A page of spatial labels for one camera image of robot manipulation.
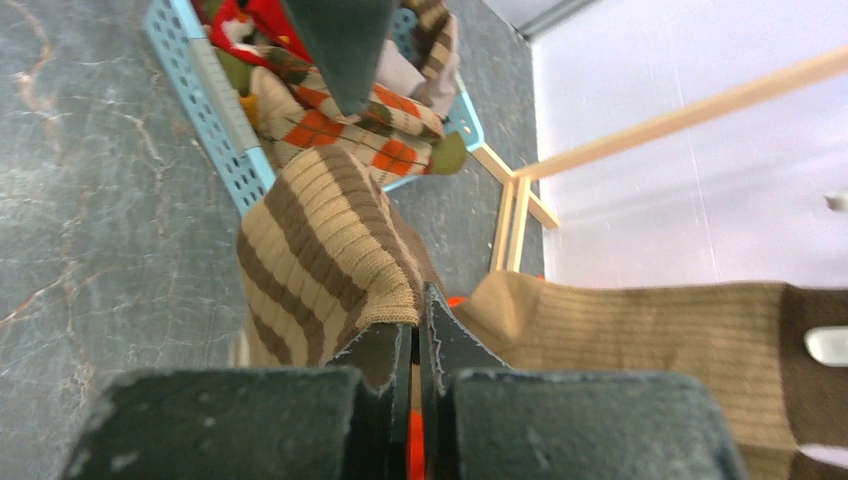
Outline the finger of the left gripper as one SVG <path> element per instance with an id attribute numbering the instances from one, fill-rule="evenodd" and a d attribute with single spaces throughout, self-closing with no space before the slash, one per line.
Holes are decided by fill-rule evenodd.
<path id="1" fill-rule="evenodd" d="M 282 7 L 340 112 L 346 116 L 364 112 L 399 3 L 284 0 Z"/>

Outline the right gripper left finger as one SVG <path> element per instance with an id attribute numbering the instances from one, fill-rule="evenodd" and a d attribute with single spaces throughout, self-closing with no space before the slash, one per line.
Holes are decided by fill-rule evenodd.
<path id="1" fill-rule="evenodd" d="M 402 479 L 414 330 L 321 367 L 137 370 L 95 402 L 65 479 Z"/>

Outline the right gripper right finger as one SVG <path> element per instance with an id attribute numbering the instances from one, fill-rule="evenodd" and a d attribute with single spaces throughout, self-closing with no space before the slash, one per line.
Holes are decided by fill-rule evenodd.
<path id="1" fill-rule="evenodd" d="M 717 402 L 674 373 L 510 367 L 434 284 L 419 326 L 431 479 L 742 479 Z"/>

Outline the brown beige striped sock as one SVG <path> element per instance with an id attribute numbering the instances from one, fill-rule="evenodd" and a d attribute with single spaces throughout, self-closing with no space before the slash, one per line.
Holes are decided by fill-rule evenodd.
<path id="1" fill-rule="evenodd" d="M 238 367 L 324 365 L 372 324 L 417 325 L 440 281 L 417 231 L 334 146 L 280 171 L 244 216 L 236 254 L 248 308 Z"/>

